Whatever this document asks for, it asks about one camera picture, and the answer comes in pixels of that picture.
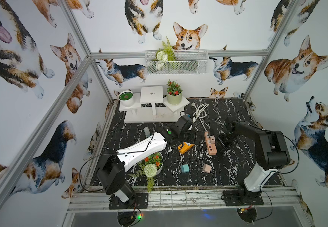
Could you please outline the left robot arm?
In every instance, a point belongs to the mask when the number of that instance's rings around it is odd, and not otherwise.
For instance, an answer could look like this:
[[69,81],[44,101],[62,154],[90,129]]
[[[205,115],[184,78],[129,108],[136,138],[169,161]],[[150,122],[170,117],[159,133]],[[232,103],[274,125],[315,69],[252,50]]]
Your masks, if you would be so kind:
[[114,195],[128,204],[135,200],[135,192],[126,181],[126,172],[150,155],[166,149],[167,145],[194,143],[195,132],[190,130],[193,120],[183,115],[169,126],[164,126],[147,139],[128,148],[106,151],[99,157],[95,174],[107,195]]

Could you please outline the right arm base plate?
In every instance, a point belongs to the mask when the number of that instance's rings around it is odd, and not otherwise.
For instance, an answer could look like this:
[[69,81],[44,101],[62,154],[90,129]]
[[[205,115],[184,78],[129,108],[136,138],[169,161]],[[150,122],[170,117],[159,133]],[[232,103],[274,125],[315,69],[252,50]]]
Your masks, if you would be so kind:
[[248,192],[248,191],[223,191],[221,199],[225,202],[226,206],[251,206],[263,205],[261,192]]

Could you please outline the orange power strip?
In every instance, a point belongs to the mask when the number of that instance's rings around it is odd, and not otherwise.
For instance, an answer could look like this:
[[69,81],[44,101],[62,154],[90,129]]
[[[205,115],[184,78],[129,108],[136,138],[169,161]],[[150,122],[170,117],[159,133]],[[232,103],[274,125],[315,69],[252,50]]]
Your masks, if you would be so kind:
[[182,144],[180,144],[178,146],[178,151],[179,151],[180,154],[184,154],[187,151],[189,151],[192,147],[194,147],[194,144],[183,142]]

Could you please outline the pink power strip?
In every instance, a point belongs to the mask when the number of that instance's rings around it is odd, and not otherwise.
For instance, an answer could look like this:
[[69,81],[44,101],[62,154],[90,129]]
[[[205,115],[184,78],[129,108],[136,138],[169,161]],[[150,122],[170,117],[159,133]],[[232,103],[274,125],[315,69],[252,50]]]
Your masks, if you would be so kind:
[[211,135],[210,132],[206,131],[204,133],[205,143],[207,146],[207,152],[208,155],[214,156],[217,154],[217,148],[216,148],[216,139],[214,135]]

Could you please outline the teal plug adapter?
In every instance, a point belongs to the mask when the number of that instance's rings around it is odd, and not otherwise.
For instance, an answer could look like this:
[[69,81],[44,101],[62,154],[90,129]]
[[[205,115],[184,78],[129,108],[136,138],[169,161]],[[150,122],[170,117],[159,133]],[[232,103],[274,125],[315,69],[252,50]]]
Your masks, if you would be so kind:
[[188,173],[190,171],[188,164],[181,165],[181,173]]

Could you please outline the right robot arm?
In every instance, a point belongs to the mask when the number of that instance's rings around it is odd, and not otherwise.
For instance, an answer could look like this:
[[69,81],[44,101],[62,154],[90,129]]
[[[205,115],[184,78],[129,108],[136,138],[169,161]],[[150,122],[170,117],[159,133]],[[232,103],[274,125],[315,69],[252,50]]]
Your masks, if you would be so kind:
[[280,131],[261,129],[244,121],[225,122],[220,142],[229,147],[239,136],[251,139],[255,144],[255,166],[243,180],[237,191],[227,194],[243,204],[256,202],[262,186],[269,178],[290,163],[290,154],[285,140],[291,141]]

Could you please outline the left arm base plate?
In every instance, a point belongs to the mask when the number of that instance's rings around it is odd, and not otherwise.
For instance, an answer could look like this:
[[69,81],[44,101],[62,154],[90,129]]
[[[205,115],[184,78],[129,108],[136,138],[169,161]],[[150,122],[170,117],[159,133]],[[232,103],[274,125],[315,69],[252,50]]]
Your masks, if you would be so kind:
[[131,199],[127,199],[125,195],[124,201],[116,194],[112,194],[109,198],[109,210],[125,210],[129,208],[146,209],[148,207],[148,193],[137,193]]

